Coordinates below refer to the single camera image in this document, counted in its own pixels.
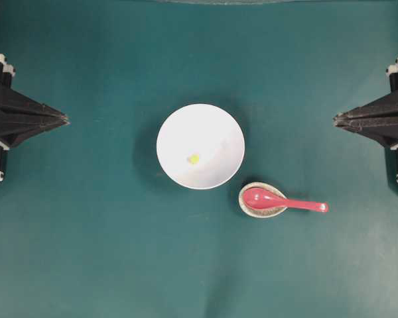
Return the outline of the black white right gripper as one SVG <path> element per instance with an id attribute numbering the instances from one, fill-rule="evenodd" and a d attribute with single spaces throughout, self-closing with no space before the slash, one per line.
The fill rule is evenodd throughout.
<path id="1" fill-rule="evenodd" d="M 334 117 L 334 126 L 360 134 L 394 150 L 397 158 L 398 183 L 398 58 L 386 69 L 391 93 Z"/>

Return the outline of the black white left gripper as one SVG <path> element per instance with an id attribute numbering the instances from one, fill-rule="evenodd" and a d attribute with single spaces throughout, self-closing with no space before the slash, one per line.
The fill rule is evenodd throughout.
<path id="1" fill-rule="evenodd" d="M 68 116 L 9 88 L 15 68 L 0 54 L 0 182 L 4 180 L 9 148 L 52 129 L 69 124 Z"/>

